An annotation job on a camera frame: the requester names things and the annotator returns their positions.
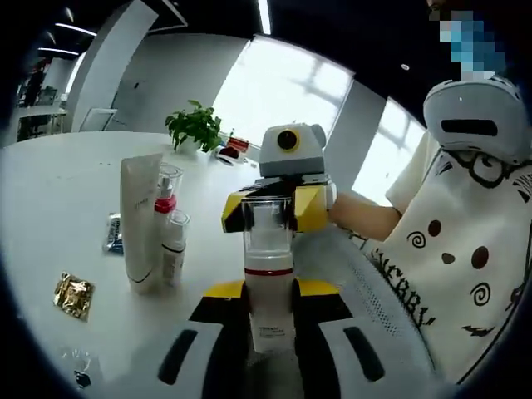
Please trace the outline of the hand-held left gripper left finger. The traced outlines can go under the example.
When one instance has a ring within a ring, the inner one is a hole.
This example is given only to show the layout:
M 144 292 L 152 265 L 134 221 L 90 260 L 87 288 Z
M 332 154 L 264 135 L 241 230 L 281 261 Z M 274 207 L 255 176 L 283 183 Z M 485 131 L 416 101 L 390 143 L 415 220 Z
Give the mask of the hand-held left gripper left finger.
M 242 397 L 248 310 L 244 281 L 209 288 L 188 319 L 136 351 L 124 397 Z

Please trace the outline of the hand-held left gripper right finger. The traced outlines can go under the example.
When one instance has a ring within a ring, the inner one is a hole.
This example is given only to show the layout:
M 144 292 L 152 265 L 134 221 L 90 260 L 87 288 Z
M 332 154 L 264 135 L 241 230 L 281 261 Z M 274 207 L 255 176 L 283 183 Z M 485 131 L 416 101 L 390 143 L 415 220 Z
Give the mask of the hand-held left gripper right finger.
M 391 290 L 293 285 L 296 354 L 306 398 L 434 398 L 436 372 Z

